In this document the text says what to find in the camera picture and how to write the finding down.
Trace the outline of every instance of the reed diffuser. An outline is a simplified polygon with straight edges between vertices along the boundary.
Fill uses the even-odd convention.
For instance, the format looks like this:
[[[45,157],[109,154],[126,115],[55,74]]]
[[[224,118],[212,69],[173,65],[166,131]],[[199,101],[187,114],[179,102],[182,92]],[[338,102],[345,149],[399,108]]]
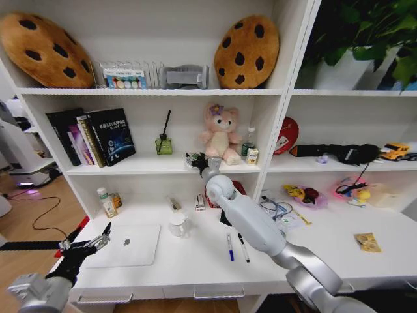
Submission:
[[[160,134],[159,138],[155,140],[156,153],[159,155],[172,155],[171,138],[168,138],[166,134],[170,116],[171,110],[168,110],[167,119],[165,120],[164,132]]]

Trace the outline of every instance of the pink teddy bear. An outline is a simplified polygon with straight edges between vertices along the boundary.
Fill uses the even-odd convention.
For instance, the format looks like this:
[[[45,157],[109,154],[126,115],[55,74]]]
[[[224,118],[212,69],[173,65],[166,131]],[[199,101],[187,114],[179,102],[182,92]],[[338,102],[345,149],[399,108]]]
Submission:
[[[240,163],[240,155],[235,150],[242,141],[242,136],[235,132],[238,117],[239,111],[236,108],[225,109],[218,104],[207,104],[204,121],[208,130],[199,136],[206,145],[207,156],[218,155],[228,165]]]

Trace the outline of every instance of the black marker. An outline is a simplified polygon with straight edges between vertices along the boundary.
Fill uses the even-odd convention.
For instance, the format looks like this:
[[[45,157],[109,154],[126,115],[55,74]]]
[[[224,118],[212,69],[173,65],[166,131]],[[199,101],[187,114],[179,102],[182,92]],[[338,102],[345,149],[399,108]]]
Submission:
[[[239,237],[240,245],[242,246],[243,256],[245,257],[246,263],[249,263],[250,260],[248,256],[248,251],[246,250],[245,242],[243,241],[242,235],[238,233],[237,237]]]

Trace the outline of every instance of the blue marker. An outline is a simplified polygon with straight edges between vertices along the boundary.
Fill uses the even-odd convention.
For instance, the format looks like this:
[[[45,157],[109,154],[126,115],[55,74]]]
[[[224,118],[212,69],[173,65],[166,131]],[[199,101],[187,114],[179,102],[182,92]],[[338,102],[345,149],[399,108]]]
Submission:
[[[232,238],[230,237],[230,233],[227,233],[226,237],[227,237],[227,244],[229,245],[230,260],[234,261],[235,257],[233,256]]]

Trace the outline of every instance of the chocolate chip cookie plush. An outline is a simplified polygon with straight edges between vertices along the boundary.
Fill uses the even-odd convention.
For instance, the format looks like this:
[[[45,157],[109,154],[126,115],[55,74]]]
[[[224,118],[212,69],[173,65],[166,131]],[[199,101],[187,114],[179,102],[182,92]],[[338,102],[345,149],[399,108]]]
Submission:
[[[1,42],[13,63],[43,86],[88,88],[93,84],[83,47],[46,18],[8,14],[1,22]]]
[[[274,70],[280,42],[275,24],[266,16],[240,20],[223,37],[214,56],[222,88],[256,88]]]

